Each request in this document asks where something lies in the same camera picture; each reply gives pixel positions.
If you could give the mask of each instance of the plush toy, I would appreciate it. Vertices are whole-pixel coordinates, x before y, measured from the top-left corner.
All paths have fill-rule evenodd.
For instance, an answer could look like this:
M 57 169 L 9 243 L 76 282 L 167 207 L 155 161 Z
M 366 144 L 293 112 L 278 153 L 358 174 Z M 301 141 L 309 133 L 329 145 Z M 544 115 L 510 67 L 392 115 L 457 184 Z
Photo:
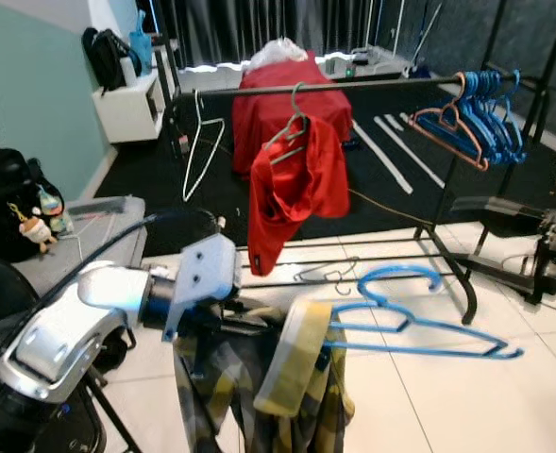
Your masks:
M 51 231 L 57 234 L 66 234 L 74 231 L 72 219 L 65 211 L 59 197 L 51 195 L 39 185 L 39 200 L 41 201 L 42 213 L 50 217 L 49 226 Z
M 36 216 L 30 218 L 26 217 L 13 203 L 8 203 L 8 206 L 15 212 L 18 219 L 20 219 L 20 233 L 33 243 L 37 243 L 41 249 L 41 253 L 47 253 L 48 248 L 46 243 L 56 243 L 58 240 L 53 237 L 46 223 Z

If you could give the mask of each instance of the black backpack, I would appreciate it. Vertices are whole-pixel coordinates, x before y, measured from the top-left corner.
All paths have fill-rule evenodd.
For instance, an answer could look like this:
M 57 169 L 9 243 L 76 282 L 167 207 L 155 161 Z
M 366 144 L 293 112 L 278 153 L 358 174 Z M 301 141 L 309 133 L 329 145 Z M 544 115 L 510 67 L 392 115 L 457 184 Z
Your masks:
M 0 259 L 11 262 L 27 260 L 39 253 L 39 246 L 20 233 L 20 220 L 7 203 L 14 203 L 25 216 L 32 215 L 33 208 L 40 208 L 39 186 L 60 198 L 58 189 L 42 173 L 37 159 L 25 161 L 15 149 L 0 149 Z M 45 222 L 48 218 L 39 215 Z
M 135 68 L 135 75 L 142 72 L 142 64 L 137 54 L 110 29 L 98 32 L 88 27 L 82 34 L 82 46 L 93 67 L 97 82 L 106 91 L 124 87 L 125 75 L 120 66 L 120 59 L 130 57 Z

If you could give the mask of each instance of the plastic bag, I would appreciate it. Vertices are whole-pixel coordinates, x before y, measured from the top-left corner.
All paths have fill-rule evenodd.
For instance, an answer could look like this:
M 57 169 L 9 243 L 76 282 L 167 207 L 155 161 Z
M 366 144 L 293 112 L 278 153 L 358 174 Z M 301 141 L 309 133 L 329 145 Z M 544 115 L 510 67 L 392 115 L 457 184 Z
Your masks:
M 130 48 L 135 51 L 142 63 L 142 76 L 152 72 L 152 38 L 143 33 L 143 19 L 145 11 L 139 11 L 137 28 L 128 34 Z
M 292 61 L 305 61 L 307 58 L 305 50 L 298 47 L 288 38 L 279 38 L 268 42 L 257 52 L 250 59 L 250 64 L 246 66 L 244 71 L 249 73 L 269 64 L 281 63 L 289 59 Z

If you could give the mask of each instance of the black curtain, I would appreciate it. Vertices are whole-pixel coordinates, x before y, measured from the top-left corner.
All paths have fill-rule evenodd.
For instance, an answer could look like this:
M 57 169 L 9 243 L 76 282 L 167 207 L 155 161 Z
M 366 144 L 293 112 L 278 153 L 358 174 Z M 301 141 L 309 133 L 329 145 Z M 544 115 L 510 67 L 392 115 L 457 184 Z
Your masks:
M 177 35 L 179 42 L 179 66 L 185 67 L 250 59 L 268 41 L 280 37 L 290 38 L 317 55 L 363 47 L 371 0 L 162 0 L 162 3 L 169 34 Z M 376 18 L 379 0 L 374 4 Z M 172 8 L 175 15 L 169 12 Z M 171 24 L 174 17 L 177 23 Z

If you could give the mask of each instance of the red cloth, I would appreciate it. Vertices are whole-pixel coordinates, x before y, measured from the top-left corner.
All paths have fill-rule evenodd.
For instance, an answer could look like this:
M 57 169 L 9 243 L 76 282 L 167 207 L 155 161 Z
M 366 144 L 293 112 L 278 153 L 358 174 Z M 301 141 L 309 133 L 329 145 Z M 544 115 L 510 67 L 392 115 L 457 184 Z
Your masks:
M 270 64 L 246 74 L 240 88 L 294 86 L 333 83 L 315 64 L 315 54 L 308 52 L 307 61 L 284 61 Z M 240 96 L 233 101 L 232 123 L 235 151 L 233 171 L 248 176 L 252 162 L 263 143 L 269 142 L 294 114 L 290 94 Z M 339 142 L 349 140 L 351 105 L 340 91 L 308 92 L 296 95 L 303 113 L 321 118 L 334 127 Z
M 286 241 L 312 214 L 343 217 L 349 211 L 345 156 L 333 127 L 309 117 L 308 132 L 293 143 L 279 139 L 262 149 L 250 172 L 248 257 L 251 271 L 266 276 Z M 301 130 L 302 120 L 293 130 Z M 289 158 L 271 160 L 306 148 Z

